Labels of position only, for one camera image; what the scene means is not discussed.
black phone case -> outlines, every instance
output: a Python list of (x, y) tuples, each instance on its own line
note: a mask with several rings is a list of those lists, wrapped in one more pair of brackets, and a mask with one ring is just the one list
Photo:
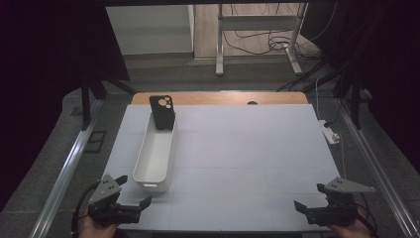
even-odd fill
[(172, 98), (169, 95), (149, 97), (157, 130), (172, 130), (175, 122)]

white metal stand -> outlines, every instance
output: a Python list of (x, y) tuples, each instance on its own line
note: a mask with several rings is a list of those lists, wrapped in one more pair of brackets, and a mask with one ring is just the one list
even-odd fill
[(307, 3), (302, 3), (297, 16), (223, 16), (219, 4), (218, 36), (216, 54), (216, 75), (223, 75), (223, 31), (293, 31), (290, 43), (285, 49), (294, 74), (302, 74), (302, 69), (294, 55), (294, 45), (302, 25)]

white power strip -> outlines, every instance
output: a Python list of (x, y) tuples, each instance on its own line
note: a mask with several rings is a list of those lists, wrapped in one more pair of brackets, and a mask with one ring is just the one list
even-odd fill
[(319, 120), (319, 127), (321, 127), (322, 132), (324, 133), (325, 138), (327, 139), (327, 142), (330, 145), (333, 144), (339, 144), (340, 143), (340, 136), (337, 133), (334, 133), (333, 130), (329, 127), (325, 127), (326, 121), (325, 120)]

wooden floor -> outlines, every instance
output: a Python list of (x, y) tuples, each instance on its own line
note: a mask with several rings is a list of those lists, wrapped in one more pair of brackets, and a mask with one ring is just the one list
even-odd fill
[[(223, 15), (296, 15), (299, 3), (270, 3), (270, 4), (224, 4)], [(217, 24), (218, 24), (218, 5), (197, 5), (195, 17), (195, 34), (194, 34), (194, 56), (197, 59), (213, 58), (216, 56), (217, 45)], [(246, 51), (261, 54), (268, 52), (268, 34), (240, 38), (238, 36), (248, 36), (264, 32), (225, 32), (228, 43), (237, 48)], [(287, 37), (290, 38), (291, 32), (271, 33), (271, 37)], [(299, 36), (297, 43), (301, 46), (304, 54), (318, 53), (319, 50), (308, 40)], [(225, 57), (236, 56), (252, 56), (253, 54), (246, 53), (234, 49), (226, 43), (223, 38), (223, 55)], [(284, 51), (271, 51), (265, 55), (285, 55)]]

gray carpet floor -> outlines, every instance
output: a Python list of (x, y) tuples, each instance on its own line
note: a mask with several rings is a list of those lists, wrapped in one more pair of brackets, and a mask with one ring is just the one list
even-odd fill
[[(226, 59), (225, 75), (215, 75), (212, 60), (194, 60), (190, 57), (173, 55), (169, 57), (126, 57), (130, 86), (141, 91), (219, 91), (260, 90), (274, 91), (286, 82), (296, 79), (286, 58)], [(316, 61), (303, 61), (304, 71)], [(301, 88), (328, 72), (324, 68), (307, 81), (297, 84)], [(333, 120), (339, 110), (331, 95), (335, 81), (319, 87), (318, 108), (321, 119)], [(88, 143), (64, 199), (53, 220), (48, 237), (70, 237), (70, 218), (82, 192), (102, 177), (111, 153), (118, 128), (125, 109), (132, 96), (121, 89), (105, 83), (109, 92), (93, 135), (103, 137), (103, 144)], [(316, 93), (307, 94), (316, 108)], [(50, 194), (53, 184), (68, 156), (81, 128), (80, 92), (69, 93), (62, 103), (62, 113), (49, 140), (40, 152), (36, 162), (0, 213), (0, 237), (28, 237)], [(380, 159), (391, 182), (404, 200), (411, 215), (420, 219), (420, 177), (404, 158), (386, 133), (374, 121), (366, 104), (361, 105), (363, 131)], [(331, 153), (340, 173), (348, 179), (378, 187), (368, 170), (363, 155), (354, 141), (344, 119), (339, 116), (332, 129), (341, 134), (343, 144), (330, 146)], [(368, 194), (370, 210), (376, 217), (380, 237), (403, 237), (399, 225), (388, 207), (380, 190)], [(129, 232), (130, 237), (149, 237), (148, 232)], [(305, 234), (304, 237), (321, 237), (320, 234)]]

